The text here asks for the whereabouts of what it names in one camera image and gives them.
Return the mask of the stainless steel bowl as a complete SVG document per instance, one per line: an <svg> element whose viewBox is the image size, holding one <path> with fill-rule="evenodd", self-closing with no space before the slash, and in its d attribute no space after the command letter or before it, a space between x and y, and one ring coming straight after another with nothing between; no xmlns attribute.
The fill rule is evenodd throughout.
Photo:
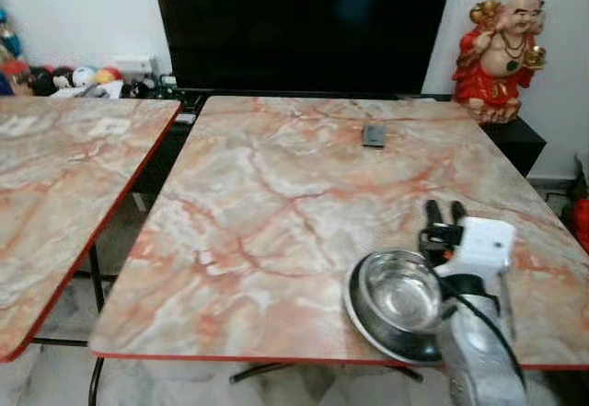
<svg viewBox="0 0 589 406"><path fill-rule="evenodd" d="M441 288L424 256L372 250L345 277L342 300L354 328L379 353L408 365L441 365L436 341Z"/></svg>

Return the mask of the small grey flat device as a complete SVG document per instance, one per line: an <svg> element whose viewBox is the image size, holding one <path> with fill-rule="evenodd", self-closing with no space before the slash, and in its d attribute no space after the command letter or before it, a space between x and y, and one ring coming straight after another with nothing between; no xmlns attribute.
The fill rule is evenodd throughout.
<svg viewBox="0 0 589 406"><path fill-rule="evenodd" d="M387 143L387 126L380 123L366 123L362 128L361 144L369 148L383 148Z"/></svg>

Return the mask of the red bag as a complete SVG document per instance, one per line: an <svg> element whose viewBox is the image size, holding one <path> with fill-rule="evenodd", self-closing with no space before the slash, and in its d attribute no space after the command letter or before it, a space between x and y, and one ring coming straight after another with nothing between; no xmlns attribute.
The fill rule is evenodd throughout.
<svg viewBox="0 0 589 406"><path fill-rule="evenodd" d="M589 250L589 199L582 197L572 205L573 236L585 251Z"/></svg>

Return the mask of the red laughing buddha statue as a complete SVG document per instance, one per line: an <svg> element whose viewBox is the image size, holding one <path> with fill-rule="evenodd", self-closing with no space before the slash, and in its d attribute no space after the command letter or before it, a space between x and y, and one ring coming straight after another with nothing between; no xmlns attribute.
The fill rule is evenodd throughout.
<svg viewBox="0 0 589 406"><path fill-rule="evenodd" d="M468 11L474 28L459 42L453 100L480 124L517 119L519 90L546 66L536 37L546 27L543 0L484 0Z"/></svg>

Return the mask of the black television screen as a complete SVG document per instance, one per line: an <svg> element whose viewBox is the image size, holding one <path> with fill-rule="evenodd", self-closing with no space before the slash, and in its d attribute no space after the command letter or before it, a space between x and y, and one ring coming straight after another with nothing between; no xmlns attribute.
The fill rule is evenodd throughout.
<svg viewBox="0 0 589 406"><path fill-rule="evenodd" d="M158 0L181 87L420 93L446 0Z"/></svg>

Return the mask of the orange round toy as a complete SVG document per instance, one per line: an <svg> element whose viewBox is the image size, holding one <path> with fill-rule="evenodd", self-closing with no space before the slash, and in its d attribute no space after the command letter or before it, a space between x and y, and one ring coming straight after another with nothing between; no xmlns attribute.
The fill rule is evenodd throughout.
<svg viewBox="0 0 589 406"><path fill-rule="evenodd" d="M114 66L102 66L94 74L93 81L96 85L106 85L106 83L119 81L119 79L122 79L121 71Z"/></svg>

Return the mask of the white round toy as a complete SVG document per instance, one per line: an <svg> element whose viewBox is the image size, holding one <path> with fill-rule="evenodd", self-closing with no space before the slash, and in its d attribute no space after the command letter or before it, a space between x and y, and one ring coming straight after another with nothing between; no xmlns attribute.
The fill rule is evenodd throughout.
<svg viewBox="0 0 589 406"><path fill-rule="evenodd" d="M73 70L71 82L73 87L89 87L94 83L97 70L93 66L78 66Z"/></svg>

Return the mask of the trophy with blue ball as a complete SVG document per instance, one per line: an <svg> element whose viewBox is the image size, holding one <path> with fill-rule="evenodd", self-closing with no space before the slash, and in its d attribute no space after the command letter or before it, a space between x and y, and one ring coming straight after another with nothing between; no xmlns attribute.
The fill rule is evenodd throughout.
<svg viewBox="0 0 589 406"><path fill-rule="evenodd" d="M18 40L18 35L11 24L11 18L2 7L0 7L0 43L6 49L7 58L20 58L24 52L21 41Z"/></svg>

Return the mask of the black metal table leg frame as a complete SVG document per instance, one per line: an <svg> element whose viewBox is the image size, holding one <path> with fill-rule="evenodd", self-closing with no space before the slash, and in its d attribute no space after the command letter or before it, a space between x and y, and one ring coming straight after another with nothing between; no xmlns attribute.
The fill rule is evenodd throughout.
<svg viewBox="0 0 589 406"><path fill-rule="evenodd" d="M395 365L98 358L86 406L408 406L428 373Z"/></svg>
<svg viewBox="0 0 589 406"><path fill-rule="evenodd" d="M117 280L117 274L104 274L101 272L99 255L97 250L97 243L92 243L88 250L88 271L74 271L73 277L80 279L80 277L87 277L94 289L94 301L99 312L105 307L106 291L105 283L114 283ZM88 347L85 340L51 338L51 336L34 336L32 342L35 344L53 344L53 346L68 346L68 347Z"/></svg>

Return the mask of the white wall socket strip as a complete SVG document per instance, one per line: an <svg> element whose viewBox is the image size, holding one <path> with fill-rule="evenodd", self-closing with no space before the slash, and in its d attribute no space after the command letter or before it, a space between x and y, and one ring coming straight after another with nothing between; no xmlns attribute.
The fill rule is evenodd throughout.
<svg viewBox="0 0 589 406"><path fill-rule="evenodd" d="M110 66L121 71L125 77L151 75L158 68L152 55L117 55L110 61Z"/></svg>

